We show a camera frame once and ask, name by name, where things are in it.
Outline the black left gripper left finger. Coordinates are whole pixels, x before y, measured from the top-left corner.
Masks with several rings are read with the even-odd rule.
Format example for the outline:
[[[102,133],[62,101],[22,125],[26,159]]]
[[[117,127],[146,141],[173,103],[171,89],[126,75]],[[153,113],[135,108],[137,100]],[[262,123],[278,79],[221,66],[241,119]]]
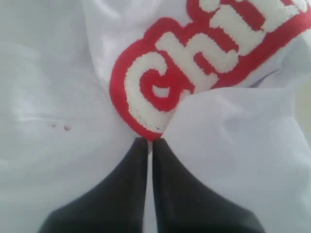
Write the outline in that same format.
[[[148,142],[136,138],[122,161],[96,187],[53,211],[41,233],[140,233],[143,228]]]

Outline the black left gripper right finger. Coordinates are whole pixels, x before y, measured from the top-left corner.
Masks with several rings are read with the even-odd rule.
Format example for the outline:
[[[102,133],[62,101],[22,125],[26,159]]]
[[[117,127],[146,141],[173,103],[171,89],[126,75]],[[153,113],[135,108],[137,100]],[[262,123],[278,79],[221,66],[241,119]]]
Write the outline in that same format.
[[[160,233],[263,233],[249,210],[203,185],[164,139],[153,142],[153,190]]]

